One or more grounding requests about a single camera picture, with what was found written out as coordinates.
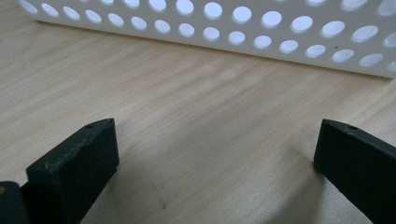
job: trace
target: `wood grain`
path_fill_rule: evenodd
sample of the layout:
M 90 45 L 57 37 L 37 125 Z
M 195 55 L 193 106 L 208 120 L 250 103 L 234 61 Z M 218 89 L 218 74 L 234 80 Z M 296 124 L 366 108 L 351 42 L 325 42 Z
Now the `wood grain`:
M 0 2 L 1 180 L 115 118 L 83 223 L 370 223 L 312 168 L 321 120 L 396 145 L 396 82 L 30 20 Z

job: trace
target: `white perforated panel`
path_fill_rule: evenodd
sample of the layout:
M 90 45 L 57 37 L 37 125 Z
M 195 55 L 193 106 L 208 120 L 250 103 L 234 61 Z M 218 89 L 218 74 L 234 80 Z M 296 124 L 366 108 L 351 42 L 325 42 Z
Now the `white perforated panel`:
M 38 21 L 396 77 L 396 0 L 16 0 Z

